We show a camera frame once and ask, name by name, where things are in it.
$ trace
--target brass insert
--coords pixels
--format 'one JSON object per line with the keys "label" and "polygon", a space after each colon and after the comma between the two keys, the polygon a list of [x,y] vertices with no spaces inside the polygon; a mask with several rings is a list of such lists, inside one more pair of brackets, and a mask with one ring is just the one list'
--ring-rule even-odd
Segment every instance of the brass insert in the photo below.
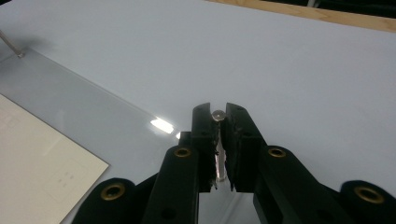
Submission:
{"label": "brass insert", "polygon": [[186,158],[191,155],[191,150],[186,147],[181,147],[175,150],[175,156],[180,158]]}
{"label": "brass insert", "polygon": [[280,148],[270,148],[268,149],[268,153],[277,158],[282,158],[286,156],[286,152]]}
{"label": "brass insert", "polygon": [[354,188],[354,191],[361,199],[369,203],[380,204],[385,201],[384,197],[374,189],[360,186]]}
{"label": "brass insert", "polygon": [[118,199],[124,193],[125,186],[122,183],[114,183],[102,189],[100,196],[105,201],[113,201]]}

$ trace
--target table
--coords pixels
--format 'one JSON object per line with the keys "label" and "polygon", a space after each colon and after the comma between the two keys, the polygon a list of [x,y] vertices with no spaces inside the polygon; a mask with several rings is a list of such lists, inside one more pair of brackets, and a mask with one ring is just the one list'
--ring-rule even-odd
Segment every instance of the table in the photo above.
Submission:
{"label": "table", "polygon": [[[18,45],[178,130],[191,128],[198,104],[242,105],[268,144],[292,150],[321,183],[364,179],[396,195],[393,33],[185,0],[13,1],[0,22]],[[12,53],[3,44],[0,52],[2,61]],[[1,83],[1,93],[20,96]],[[149,177],[159,165],[131,167]],[[249,197],[202,195],[200,220],[257,223]]]}

